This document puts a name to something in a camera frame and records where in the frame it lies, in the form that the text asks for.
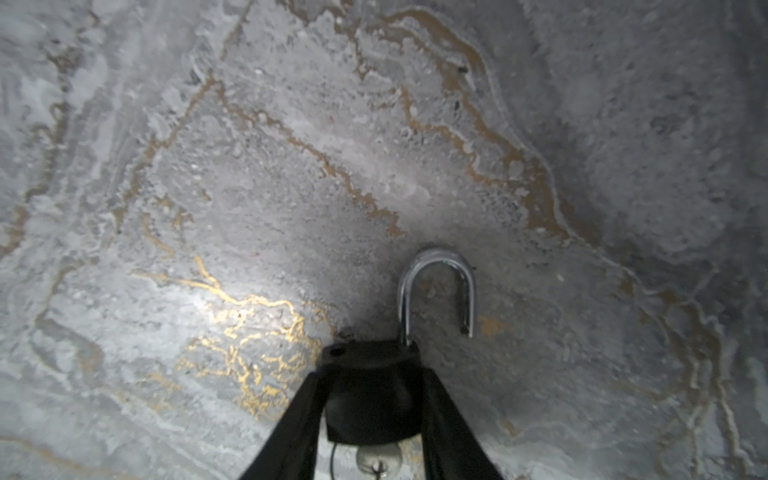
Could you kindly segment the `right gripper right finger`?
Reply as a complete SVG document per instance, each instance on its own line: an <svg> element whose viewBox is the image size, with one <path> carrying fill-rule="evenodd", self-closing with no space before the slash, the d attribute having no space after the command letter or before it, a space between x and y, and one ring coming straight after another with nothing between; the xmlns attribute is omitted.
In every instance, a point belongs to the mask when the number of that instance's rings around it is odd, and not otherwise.
<svg viewBox="0 0 768 480"><path fill-rule="evenodd" d="M434 370L422 369L424 471L427 479L502 479Z"/></svg>

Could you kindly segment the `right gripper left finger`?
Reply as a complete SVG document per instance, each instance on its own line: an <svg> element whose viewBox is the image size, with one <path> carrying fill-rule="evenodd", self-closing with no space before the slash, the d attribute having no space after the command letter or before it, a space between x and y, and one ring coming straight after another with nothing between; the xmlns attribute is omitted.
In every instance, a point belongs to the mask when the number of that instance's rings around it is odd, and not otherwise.
<svg viewBox="0 0 768 480"><path fill-rule="evenodd" d="M329 395L329 375L307 376L284 415L241 479L313 479L320 420Z"/></svg>

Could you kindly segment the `black padlock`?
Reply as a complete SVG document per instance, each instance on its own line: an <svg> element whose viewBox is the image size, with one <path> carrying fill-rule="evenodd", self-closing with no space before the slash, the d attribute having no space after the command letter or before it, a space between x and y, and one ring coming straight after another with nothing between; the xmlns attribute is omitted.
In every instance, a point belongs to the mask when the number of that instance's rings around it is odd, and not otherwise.
<svg viewBox="0 0 768 480"><path fill-rule="evenodd" d="M417 277L436 264L450 267L458 277L460 331L473 337L477 319L474 269L458 251L430 247L419 252L400 276L396 339L336 343L322 353L322 366L339 369L325 408L328 441L333 448L356 448L357 468L370 479L396 477L403 463L399 443L421 430L423 364L411 336L411 308Z"/></svg>

